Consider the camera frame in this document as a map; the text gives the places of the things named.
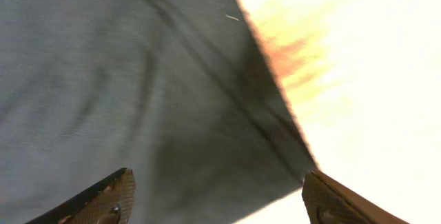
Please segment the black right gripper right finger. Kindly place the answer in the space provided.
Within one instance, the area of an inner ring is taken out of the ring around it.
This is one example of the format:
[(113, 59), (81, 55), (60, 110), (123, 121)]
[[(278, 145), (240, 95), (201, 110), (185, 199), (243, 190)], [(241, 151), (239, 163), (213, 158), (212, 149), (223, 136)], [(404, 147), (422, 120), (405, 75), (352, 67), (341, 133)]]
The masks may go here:
[(320, 170), (306, 174), (302, 199), (311, 224), (408, 224)]

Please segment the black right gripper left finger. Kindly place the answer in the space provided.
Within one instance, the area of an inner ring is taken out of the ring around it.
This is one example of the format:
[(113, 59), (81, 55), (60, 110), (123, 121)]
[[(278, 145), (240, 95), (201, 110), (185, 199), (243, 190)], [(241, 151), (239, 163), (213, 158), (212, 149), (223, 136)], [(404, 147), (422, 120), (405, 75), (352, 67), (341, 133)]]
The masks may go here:
[(128, 224), (135, 189), (133, 170), (124, 167), (26, 224)]

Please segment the black t-shirt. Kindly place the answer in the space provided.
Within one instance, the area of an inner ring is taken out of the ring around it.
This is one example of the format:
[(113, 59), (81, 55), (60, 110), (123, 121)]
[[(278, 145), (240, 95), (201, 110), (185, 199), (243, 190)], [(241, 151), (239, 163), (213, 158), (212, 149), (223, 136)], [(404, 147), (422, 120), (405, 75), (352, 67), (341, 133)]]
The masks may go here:
[(1, 222), (119, 168), (132, 223), (233, 223), (315, 168), (236, 0), (1, 0)]

